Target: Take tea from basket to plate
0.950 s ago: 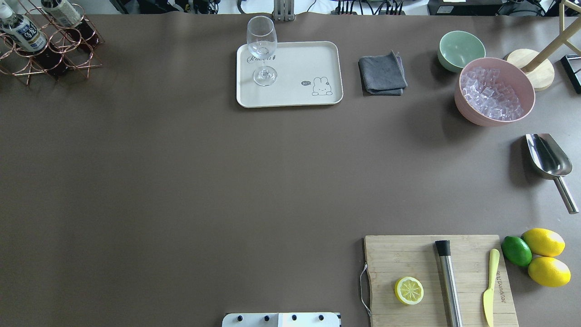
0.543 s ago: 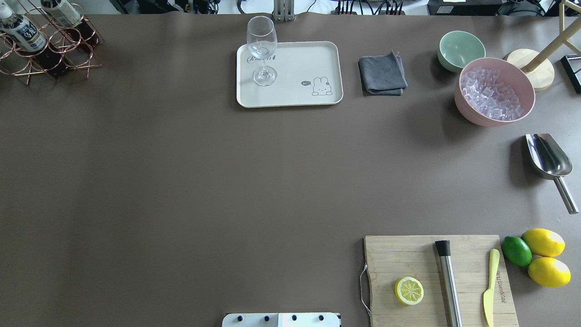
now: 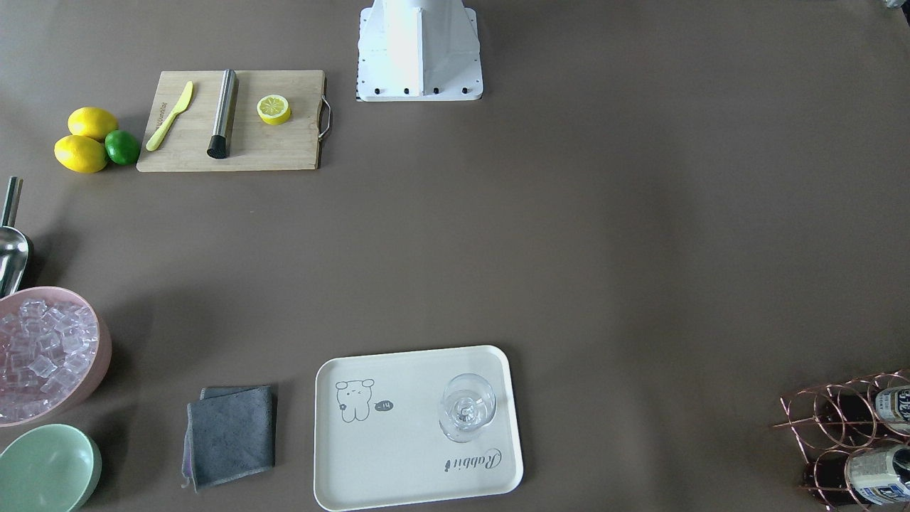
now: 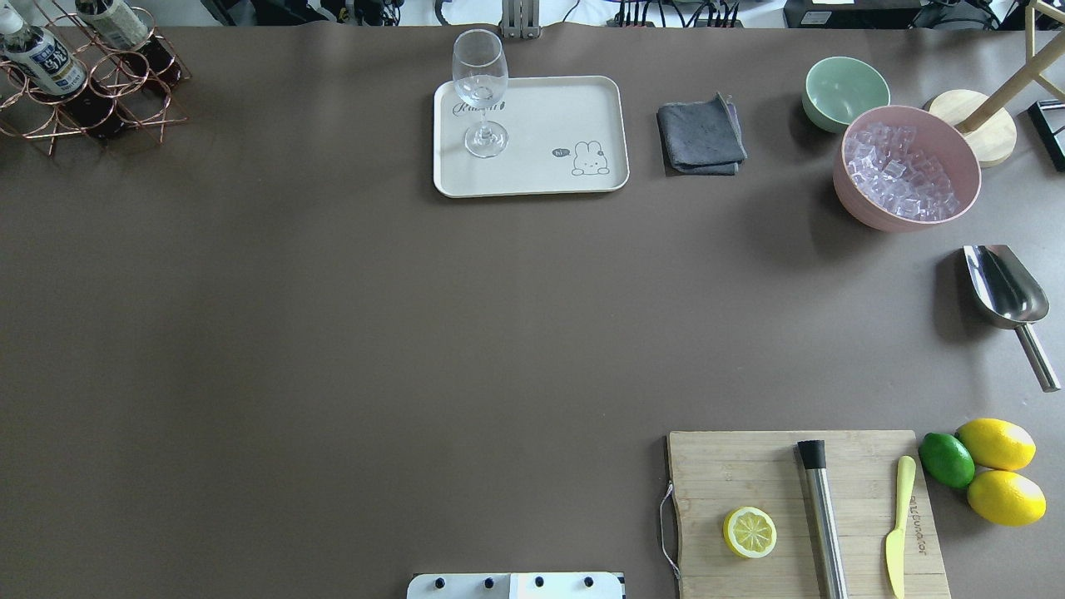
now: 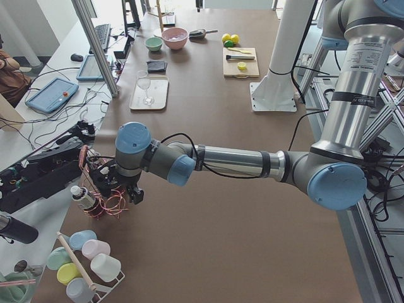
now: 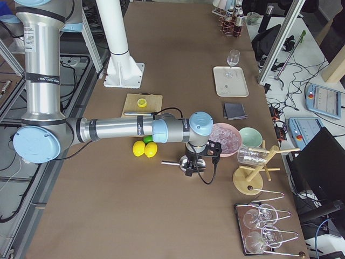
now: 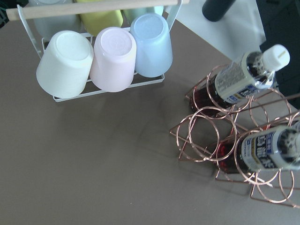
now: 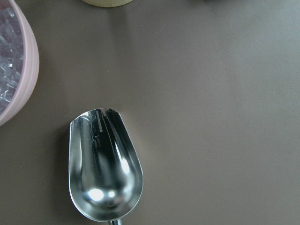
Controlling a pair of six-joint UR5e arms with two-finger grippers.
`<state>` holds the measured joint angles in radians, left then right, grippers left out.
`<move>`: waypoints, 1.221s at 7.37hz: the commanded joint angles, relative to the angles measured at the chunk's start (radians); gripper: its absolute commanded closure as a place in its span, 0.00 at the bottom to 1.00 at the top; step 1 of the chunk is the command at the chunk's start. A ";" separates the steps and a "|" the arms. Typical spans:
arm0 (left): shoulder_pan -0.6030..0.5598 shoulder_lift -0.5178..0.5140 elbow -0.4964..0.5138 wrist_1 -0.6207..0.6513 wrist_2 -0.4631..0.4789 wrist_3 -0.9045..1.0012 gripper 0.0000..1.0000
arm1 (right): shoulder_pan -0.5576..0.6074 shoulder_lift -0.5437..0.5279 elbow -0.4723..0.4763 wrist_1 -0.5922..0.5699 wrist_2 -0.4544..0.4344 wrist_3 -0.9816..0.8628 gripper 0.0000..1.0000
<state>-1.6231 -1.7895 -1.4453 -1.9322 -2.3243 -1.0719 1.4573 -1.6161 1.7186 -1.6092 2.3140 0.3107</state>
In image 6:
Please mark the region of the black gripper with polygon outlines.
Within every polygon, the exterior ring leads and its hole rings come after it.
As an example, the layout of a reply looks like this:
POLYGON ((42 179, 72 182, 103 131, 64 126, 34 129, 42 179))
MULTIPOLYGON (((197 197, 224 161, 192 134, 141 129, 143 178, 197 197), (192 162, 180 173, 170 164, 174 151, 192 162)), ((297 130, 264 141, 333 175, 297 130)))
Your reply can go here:
POLYGON ((201 152, 197 152, 197 146, 194 146, 188 142, 185 148, 185 155, 187 156, 187 161, 185 163, 185 175, 192 176, 193 173, 200 173, 202 171, 202 166, 198 163, 198 161, 205 156, 212 158, 213 177, 215 177, 221 152, 222 145, 220 142, 208 140, 201 152))

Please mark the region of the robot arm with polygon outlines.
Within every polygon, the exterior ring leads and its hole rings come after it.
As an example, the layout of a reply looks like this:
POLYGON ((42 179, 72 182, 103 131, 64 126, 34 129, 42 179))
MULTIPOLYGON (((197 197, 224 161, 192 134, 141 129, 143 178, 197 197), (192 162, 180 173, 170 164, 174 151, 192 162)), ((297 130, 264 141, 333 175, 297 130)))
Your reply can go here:
POLYGON ((151 135, 156 143, 183 142, 187 176, 198 173, 203 156, 217 165, 221 145, 210 140, 212 117, 188 119, 154 112, 124 118, 67 118, 60 109, 60 32, 83 29, 81 1, 17 1, 24 26, 27 111, 13 139, 16 152, 32 163, 46 163, 73 145, 105 138, 151 135))

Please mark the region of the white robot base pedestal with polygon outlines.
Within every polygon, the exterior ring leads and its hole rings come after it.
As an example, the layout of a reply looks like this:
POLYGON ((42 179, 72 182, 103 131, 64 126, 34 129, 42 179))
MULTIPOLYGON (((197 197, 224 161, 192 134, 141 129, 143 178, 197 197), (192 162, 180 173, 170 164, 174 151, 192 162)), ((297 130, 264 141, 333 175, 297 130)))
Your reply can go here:
POLYGON ((120 2, 99 0, 96 4, 111 54, 104 86, 139 89, 144 63, 130 55, 120 2))

